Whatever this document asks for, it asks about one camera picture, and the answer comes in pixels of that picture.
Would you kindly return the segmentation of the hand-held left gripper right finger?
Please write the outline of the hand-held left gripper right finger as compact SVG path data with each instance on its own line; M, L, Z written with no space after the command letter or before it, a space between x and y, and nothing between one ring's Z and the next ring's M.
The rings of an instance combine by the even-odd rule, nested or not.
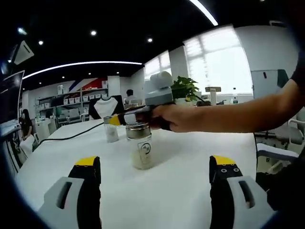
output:
M227 157L209 158L211 229L262 229L273 217L266 192Z

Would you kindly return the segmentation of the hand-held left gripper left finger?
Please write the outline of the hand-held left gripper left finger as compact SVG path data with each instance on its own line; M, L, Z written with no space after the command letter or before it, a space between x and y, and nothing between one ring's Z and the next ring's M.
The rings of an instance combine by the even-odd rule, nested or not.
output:
M39 217L51 229L101 229L100 184L100 158L80 159L44 194Z

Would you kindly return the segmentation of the person's right hand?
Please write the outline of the person's right hand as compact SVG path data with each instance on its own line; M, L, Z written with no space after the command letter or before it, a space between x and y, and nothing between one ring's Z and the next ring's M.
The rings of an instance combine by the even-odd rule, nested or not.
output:
M150 112L136 114L137 121L146 122L153 129L169 130L176 133L202 131L200 119L194 108L176 104L160 105Z

